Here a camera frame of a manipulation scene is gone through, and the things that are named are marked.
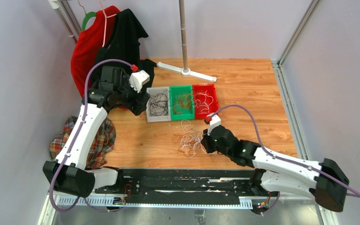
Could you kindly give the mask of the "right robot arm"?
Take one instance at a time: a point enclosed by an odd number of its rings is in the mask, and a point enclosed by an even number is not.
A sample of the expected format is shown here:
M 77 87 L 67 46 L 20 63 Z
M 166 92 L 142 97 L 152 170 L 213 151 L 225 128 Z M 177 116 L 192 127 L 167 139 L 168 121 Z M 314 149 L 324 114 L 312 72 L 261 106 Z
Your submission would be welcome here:
M 301 160 L 267 150 L 256 142 L 239 140 L 224 126 L 205 129 L 202 146 L 208 153 L 218 152 L 239 166 L 254 168 L 249 189 L 254 195 L 284 192 L 302 195 L 323 208 L 342 212 L 349 179 L 332 159 L 323 162 Z

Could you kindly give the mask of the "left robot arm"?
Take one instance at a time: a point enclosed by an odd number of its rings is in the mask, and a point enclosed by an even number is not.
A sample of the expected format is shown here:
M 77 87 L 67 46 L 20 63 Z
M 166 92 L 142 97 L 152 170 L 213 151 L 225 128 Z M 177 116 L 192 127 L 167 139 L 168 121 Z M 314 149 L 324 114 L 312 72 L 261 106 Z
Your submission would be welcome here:
M 54 160 L 46 161 L 43 173 L 51 189 L 80 198 L 93 190 L 107 186 L 114 194 L 121 193 L 125 181 L 119 169 L 103 167 L 87 170 L 87 158 L 93 140 L 108 113 L 126 107 L 134 115 L 146 110 L 150 95 L 143 86 L 150 80 L 144 70 L 131 69 L 128 74 L 120 67 L 104 66 L 101 77 L 87 90 L 79 118 L 66 144 Z

